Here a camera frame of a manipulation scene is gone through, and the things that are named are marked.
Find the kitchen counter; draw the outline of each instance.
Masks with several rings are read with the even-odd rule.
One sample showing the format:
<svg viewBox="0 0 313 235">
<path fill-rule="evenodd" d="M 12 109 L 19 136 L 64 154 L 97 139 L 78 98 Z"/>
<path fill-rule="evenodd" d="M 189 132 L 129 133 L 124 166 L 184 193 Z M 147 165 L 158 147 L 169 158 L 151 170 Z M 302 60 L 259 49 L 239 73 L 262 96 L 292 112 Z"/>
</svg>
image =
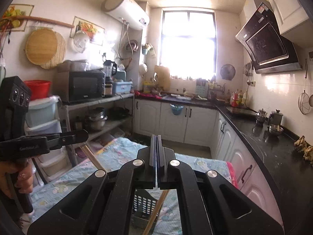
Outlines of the kitchen counter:
<svg viewBox="0 0 313 235">
<path fill-rule="evenodd" d="M 286 134 L 270 135 L 267 125 L 257 127 L 255 119 L 232 115 L 225 106 L 209 101 L 136 97 L 160 102 L 176 103 L 217 109 L 231 125 L 265 176 L 280 209 L 286 234 L 311 234 L 309 227 L 313 215 L 313 168 L 294 150 L 295 138 Z"/>
</svg>

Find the bed sheet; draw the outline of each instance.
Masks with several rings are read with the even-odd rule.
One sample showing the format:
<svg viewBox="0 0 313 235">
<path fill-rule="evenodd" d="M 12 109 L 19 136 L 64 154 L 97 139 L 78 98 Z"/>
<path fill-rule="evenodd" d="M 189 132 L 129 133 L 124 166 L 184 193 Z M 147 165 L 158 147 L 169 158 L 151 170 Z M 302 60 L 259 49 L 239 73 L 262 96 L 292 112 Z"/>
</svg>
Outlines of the bed sheet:
<svg viewBox="0 0 313 235">
<path fill-rule="evenodd" d="M 117 138 L 104 148 L 104 151 L 97 156 L 97 159 L 106 170 L 116 170 L 124 163 L 135 159 L 138 150 L 144 147 L 146 146 L 132 142 L 127 138 Z M 232 167 L 229 168 L 227 162 L 181 154 L 175 155 L 178 160 L 189 164 L 194 170 L 202 172 L 206 172 L 209 169 L 216 170 L 236 186 L 234 184 L 236 180 L 231 175 L 232 172 L 230 172 Z M 34 222 L 42 216 L 95 171 L 95 166 L 87 159 L 59 179 L 46 184 L 39 191 L 32 193 L 34 213 L 31 215 L 31 221 Z M 161 191 L 158 188 L 147 191 L 156 199 L 159 199 L 161 195 Z M 168 193 L 159 213 L 153 234 L 182 234 L 176 190 L 170 190 Z"/>
</svg>

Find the microwave oven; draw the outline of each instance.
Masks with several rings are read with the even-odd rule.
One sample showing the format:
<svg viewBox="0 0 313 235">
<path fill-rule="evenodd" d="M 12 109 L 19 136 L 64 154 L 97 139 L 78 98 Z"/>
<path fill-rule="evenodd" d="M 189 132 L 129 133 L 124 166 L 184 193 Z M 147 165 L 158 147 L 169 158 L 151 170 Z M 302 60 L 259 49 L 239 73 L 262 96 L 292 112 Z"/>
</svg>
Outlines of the microwave oven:
<svg viewBox="0 0 313 235">
<path fill-rule="evenodd" d="M 275 15 L 264 3 L 236 38 L 249 53 L 256 73 L 302 69 L 295 46 L 280 35 Z"/>
<path fill-rule="evenodd" d="M 103 97 L 105 74 L 102 71 L 57 72 L 54 92 L 62 102 L 78 102 Z"/>
</svg>

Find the human hand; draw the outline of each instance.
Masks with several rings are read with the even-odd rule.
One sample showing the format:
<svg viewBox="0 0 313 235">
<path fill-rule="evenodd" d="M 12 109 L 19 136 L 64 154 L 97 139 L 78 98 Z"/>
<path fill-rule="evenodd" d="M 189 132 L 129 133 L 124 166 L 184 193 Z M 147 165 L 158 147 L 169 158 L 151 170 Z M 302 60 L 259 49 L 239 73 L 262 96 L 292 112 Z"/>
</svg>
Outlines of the human hand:
<svg viewBox="0 0 313 235">
<path fill-rule="evenodd" d="M 14 174 L 18 172 L 18 181 L 15 183 L 15 187 L 20 188 L 19 193 L 31 193 L 32 192 L 32 165 L 27 163 L 26 167 L 13 162 L 0 162 L 0 190 L 9 198 L 12 198 L 9 186 L 7 184 L 6 173 Z"/>
</svg>

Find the wooden stick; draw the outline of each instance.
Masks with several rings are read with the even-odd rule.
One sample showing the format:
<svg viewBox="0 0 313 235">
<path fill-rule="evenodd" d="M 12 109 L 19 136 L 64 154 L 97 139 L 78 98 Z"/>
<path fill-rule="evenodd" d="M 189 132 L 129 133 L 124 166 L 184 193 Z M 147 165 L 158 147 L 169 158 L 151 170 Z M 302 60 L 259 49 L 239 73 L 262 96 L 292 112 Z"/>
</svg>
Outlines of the wooden stick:
<svg viewBox="0 0 313 235">
<path fill-rule="evenodd" d="M 97 168 L 97 169 L 102 169 L 105 172 L 105 168 L 99 163 L 97 158 L 94 156 L 94 154 L 90 151 L 89 147 L 86 145 L 86 143 L 82 146 L 80 146 L 80 149 L 85 153 L 85 155 L 89 158 L 89 160 L 92 162 L 92 164 Z"/>
<path fill-rule="evenodd" d="M 74 25 L 67 24 L 64 22 L 56 21 L 53 19 L 48 19 L 48 18 L 43 18 L 43 17 L 32 17 L 32 16 L 11 16 L 11 17 L 4 17 L 2 19 L 11 19 L 11 20 L 16 20 L 16 19 L 25 19 L 25 20 L 32 20 L 32 21 L 40 21 L 40 22 L 45 22 L 49 24 L 54 24 L 54 25 L 59 25 L 59 26 L 65 26 L 69 28 L 74 28 Z"/>
<path fill-rule="evenodd" d="M 142 235 L 148 235 L 148 233 L 149 233 L 149 231 L 151 230 L 151 227 L 152 227 L 152 225 L 153 225 L 153 222 L 154 222 L 155 218 L 157 217 L 157 214 L 158 214 L 160 208 L 162 207 L 163 202 L 164 202 L 164 200 L 165 200 L 165 197 L 166 197 L 166 195 L 168 194 L 169 191 L 170 191 L 170 190 L 164 190 L 164 191 L 162 192 L 162 194 L 161 194 L 159 200 L 157 201 L 157 204 L 156 204 L 154 210 L 153 210 L 152 213 L 151 213 L 149 222 L 148 222 L 148 224 L 147 224 L 147 226 L 146 226 L 146 228 L 145 228 L 145 231 L 143 232 Z"/>
</svg>

